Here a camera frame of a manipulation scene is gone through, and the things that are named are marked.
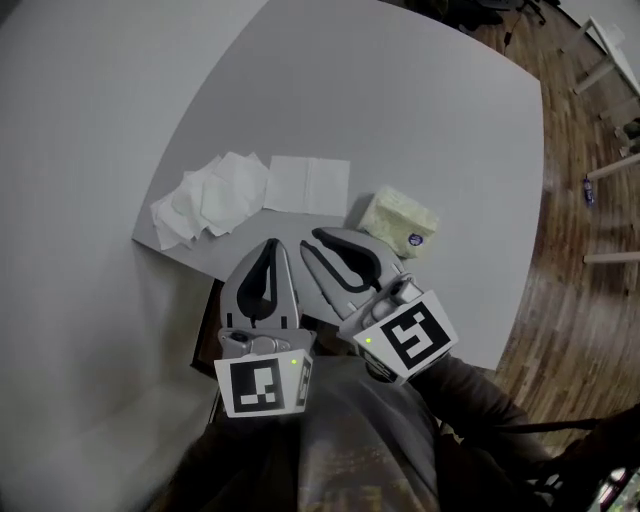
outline tissue package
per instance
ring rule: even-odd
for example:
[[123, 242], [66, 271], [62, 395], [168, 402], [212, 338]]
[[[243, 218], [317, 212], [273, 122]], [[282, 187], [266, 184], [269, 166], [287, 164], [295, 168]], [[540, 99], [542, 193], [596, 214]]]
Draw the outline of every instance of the tissue package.
[[391, 187], [373, 197], [358, 229], [388, 243], [401, 258], [420, 257], [438, 228], [438, 218]]

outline wooden floor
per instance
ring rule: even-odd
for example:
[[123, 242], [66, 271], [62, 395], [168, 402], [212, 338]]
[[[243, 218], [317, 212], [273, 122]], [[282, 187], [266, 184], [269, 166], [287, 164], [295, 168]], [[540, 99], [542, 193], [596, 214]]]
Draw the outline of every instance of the wooden floor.
[[[576, 96], [570, 88], [602, 53], [589, 40], [557, 51], [577, 28], [546, 4], [546, 26], [533, 15], [517, 25], [506, 56], [540, 80], [545, 168], [540, 220], [517, 318], [494, 381], [533, 421], [608, 415], [640, 400], [638, 264], [586, 266], [588, 252], [640, 250], [640, 169], [594, 184], [596, 205], [585, 206], [584, 175], [620, 159], [611, 121], [597, 120], [631, 97], [616, 73]], [[506, 28], [481, 27], [473, 37], [503, 51]], [[613, 121], [640, 112], [622, 112]], [[578, 433], [544, 437], [553, 452]]]

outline sleeve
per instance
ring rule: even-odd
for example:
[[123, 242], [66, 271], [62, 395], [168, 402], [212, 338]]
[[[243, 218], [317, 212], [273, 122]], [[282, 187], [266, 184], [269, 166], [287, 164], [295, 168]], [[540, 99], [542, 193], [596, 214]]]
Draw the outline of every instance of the sleeve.
[[274, 422], [271, 418], [245, 418], [209, 424], [182, 457], [168, 486], [148, 512], [199, 510], [242, 472], [256, 453]]
[[528, 478], [549, 454], [531, 434], [508, 434], [495, 426], [528, 423], [526, 413], [495, 384], [460, 359], [446, 355], [411, 380], [431, 412], [465, 443], [487, 451], [505, 470]]

